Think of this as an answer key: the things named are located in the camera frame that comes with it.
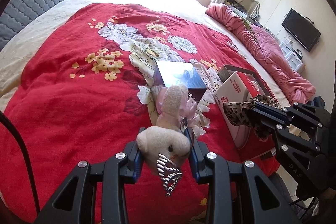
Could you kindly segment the leopard print scrunchie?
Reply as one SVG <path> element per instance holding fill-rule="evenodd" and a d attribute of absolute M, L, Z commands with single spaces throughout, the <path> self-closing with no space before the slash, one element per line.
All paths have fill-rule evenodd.
<path fill-rule="evenodd" d="M 263 126 L 257 118 L 254 118 L 251 112 L 257 103 L 281 109 L 281 105 L 274 98 L 258 94 L 245 102 L 224 102 L 223 111 L 232 125 L 250 127 L 254 129 L 259 139 L 266 140 L 270 135 L 270 130 Z"/>

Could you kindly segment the beige plush bear with tiara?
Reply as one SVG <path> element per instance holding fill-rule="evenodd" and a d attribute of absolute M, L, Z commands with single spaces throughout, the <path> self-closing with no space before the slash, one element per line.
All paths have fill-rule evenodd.
<path fill-rule="evenodd" d="M 194 122 L 197 103 L 184 85 L 161 88 L 155 103 L 156 124 L 139 133 L 136 143 L 146 164 L 161 179 L 165 195 L 171 196 L 195 139 L 186 137 L 185 130 Z"/>

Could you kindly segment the pink rumpled quilt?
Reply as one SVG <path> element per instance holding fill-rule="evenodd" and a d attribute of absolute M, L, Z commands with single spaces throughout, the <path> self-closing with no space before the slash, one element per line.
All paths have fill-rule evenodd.
<path fill-rule="evenodd" d="M 248 23 L 224 4 L 210 5 L 206 14 L 232 32 L 269 73 L 289 103 L 306 103 L 315 94 L 315 87 L 293 71 L 278 42 L 264 29 Z"/>

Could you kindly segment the white drawer cabinet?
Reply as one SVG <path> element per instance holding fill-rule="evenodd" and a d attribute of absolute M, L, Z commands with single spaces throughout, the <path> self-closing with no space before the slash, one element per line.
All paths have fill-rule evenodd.
<path fill-rule="evenodd" d="M 291 69 L 301 74 L 305 69 L 305 65 L 302 62 L 302 60 L 298 57 L 298 55 L 295 53 L 295 51 L 291 48 L 291 46 L 288 46 L 288 43 L 286 42 L 281 42 L 279 47 L 285 59 L 288 61 L 288 64 L 291 67 Z"/>

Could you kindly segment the red white tissue box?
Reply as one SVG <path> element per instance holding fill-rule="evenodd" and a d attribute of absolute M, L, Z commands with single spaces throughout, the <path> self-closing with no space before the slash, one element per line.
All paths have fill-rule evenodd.
<path fill-rule="evenodd" d="M 214 93 L 214 99 L 223 114 L 240 160 L 256 160 L 268 176 L 276 172 L 280 164 L 272 155 L 274 142 L 248 117 L 247 111 L 258 102 L 280 109 L 277 100 L 263 94 L 258 84 L 242 72 L 230 75 Z"/>

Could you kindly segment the black television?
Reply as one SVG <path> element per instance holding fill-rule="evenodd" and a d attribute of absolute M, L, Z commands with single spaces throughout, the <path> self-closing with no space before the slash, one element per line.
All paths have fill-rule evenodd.
<path fill-rule="evenodd" d="M 290 9 L 281 25 L 308 52 L 319 42 L 319 30 L 294 9 Z"/>

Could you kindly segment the pink book box tray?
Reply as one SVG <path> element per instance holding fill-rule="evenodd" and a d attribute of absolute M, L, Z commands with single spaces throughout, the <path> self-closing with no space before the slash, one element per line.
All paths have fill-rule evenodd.
<path fill-rule="evenodd" d="M 252 84 L 256 87 L 259 94 L 264 94 L 266 96 L 273 96 L 270 92 L 268 85 L 263 81 L 263 79 L 254 71 L 236 67 L 233 65 L 223 65 L 218 71 L 218 76 L 222 82 L 227 80 L 235 72 L 240 74 L 245 74 L 245 76 L 251 81 Z"/>

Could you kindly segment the red floral quilt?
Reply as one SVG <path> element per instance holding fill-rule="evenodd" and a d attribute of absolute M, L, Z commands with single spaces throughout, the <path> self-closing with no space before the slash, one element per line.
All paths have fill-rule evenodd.
<path fill-rule="evenodd" d="M 158 60 L 195 62 L 216 73 L 222 65 L 254 71 L 225 34 L 140 5 L 91 4 L 55 30 L 23 69 L 5 115 L 21 134 L 33 166 L 41 208 L 80 160 L 102 162 L 156 120 L 150 94 Z M 242 162 L 208 84 L 196 128 L 210 150 Z M 208 190 L 188 163 L 171 197 L 144 166 L 126 185 L 130 223 L 187 223 L 206 209 Z M 25 162 L 1 125 L 1 192 L 11 211 L 37 217 Z"/>

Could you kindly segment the cream bed sheet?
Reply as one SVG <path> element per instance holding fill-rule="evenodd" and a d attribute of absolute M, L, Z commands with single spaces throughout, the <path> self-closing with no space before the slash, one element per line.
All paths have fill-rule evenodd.
<path fill-rule="evenodd" d="M 206 7 L 196 0 L 65 0 L 33 20 L 15 35 L 1 50 L 1 110 L 6 108 L 21 80 L 27 62 L 35 55 L 44 41 L 63 25 L 76 11 L 91 3 L 135 3 L 154 11 L 164 11 L 227 35 L 240 54 L 256 69 L 268 84 L 281 106 L 289 106 L 285 94 L 274 79 L 254 59 L 243 43 L 223 25 L 206 15 Z"/>

